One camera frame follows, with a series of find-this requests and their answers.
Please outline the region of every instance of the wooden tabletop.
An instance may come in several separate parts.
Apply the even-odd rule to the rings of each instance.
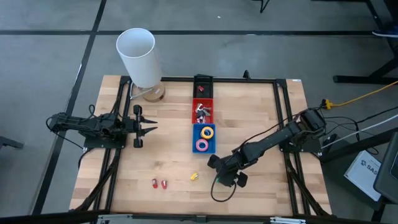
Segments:
[[[116,75],[104,76],[96,115],[111,110],[120,78]],[[307,108],[301,81],[287,80],[287,84],[293,114]],[[245,169],[244,172],[249,176],[247,185],[245,188],[237,187],[231,200],[219,203],[211,199],[210,187],[216,172],[207,166],[210,155],[192,153],[193,83],[164,82],[164,85],[166,94],[160,102],[149,103],[142,98],[132,101],[132,105],[141,105],[143,115],[157,121],[156,126],[159,128],[143,138],[144,147],[140,149],[133,148],[133,135],[127,138],[127,146],[121,153],[111,211],[291,216],[285,164],[278,147],[266,151],[256,165]],[[280,100],[284,105],[282,90]],[[132,105],[129,114],[134,117]],[[214,116],[217,128],[216,155],[230,155],[231,150],[248,137],[277,124],[272,85],[214,83]],[[150,126],[154,125],[143,124],[143,127]],[[82,160],[70,208],[79,206],[97,184],[103,155],[104,149],[94,149]],[[310,154],[300,155],[306,186],[323,209],[331,212],[319,161]],[[199,174],[199,178],[192,181],[190,176],[194,172]],[[161,186],[154,189],[154,178],[159,184],[161,180],[166,180],[167,189],[164,190]],[[216,184],[214,196],[226,198],[231,190],[232,188]],[[104,208],[107,191],[106,185],[100,208]],[[302,212],[297,186],[296,195]]]

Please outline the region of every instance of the gray floor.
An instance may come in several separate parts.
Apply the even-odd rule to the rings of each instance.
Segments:
[[[382,1],[373,1],[383,21],[389,15]],[[100,1],[1,1],[0,29],[90,30]],[[100,30],[144,27],[152,30],[372,30],[365,4],[271,0],[263,14],[249,0],[156,1],[108,0]],[[103,75],[127,75],[115,49],[116,35],[97,36],[73,114],[87,116]],[[323,98],[350,100],[378,85],[335,84],[333,75],[368,75],[392,58],[386,41],[375,37],[297,37],[253,35],[157,35],[166,75],[204,73],[240,77],[248,69],[256,78],[302,79],[309,106]],[[30,213],[33,198],[54,136],[44,121],[65,109],[88,36],[0,35],[0,135],[25,143],[21,151],[0,151],[0,217]],[[396,105],[392,87],[325,116],[361,119]],[[376,123],[391,112],[364,123]],[[385,124],[372,133],[395,127]],[[337,129],[340,135],[348,134]],[[68,137],[83,143],[77,133]],[[382,159],[385,147],[378,147]],[[73,192],[81,151],[64,143],[44,206],[45,213],[64,212]],[[373,211],[327,177],[333,213],[370,220]],[[383,221],[398,223],[398,206],[387,206]],[[136,221],[155,223],[155,221]]]

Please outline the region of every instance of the red object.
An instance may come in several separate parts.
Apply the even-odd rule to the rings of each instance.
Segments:
[[[214,108],[213,108],[213,99],[211,98],[194,98],[192,101],[192,124],[197,124],[197,113],[195,112],[198,103],[203,104],[204,107],[211,108],[207,110],[210,116],[205,116],[205,123],[213,124],[213,117],[214,117]]]
[[[152,179],[152,186],[153,186],[154,188],[157,188],[157,181],[156,181],[156,179]]]
[[[167,188],[167,181],[166,180],[162,180],[162,187],[163,187],[163,189]]]

